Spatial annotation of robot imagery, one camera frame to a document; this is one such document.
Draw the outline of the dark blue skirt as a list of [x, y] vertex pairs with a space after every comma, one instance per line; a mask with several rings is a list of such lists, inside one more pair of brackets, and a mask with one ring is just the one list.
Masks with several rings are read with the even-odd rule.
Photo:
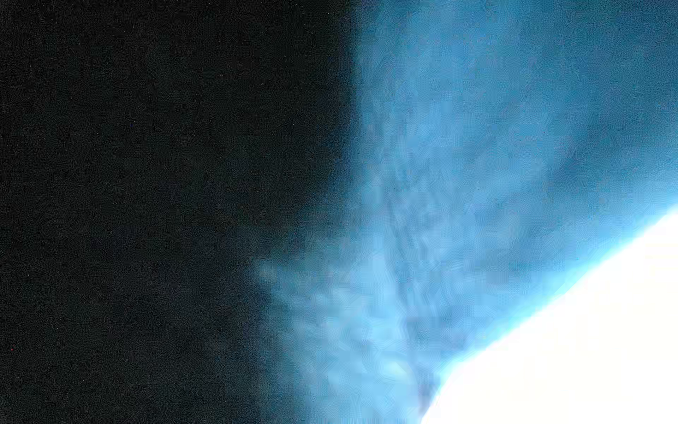
[[674, 1], [4, 1], [1, 420], [418, 423], [676, 129]]

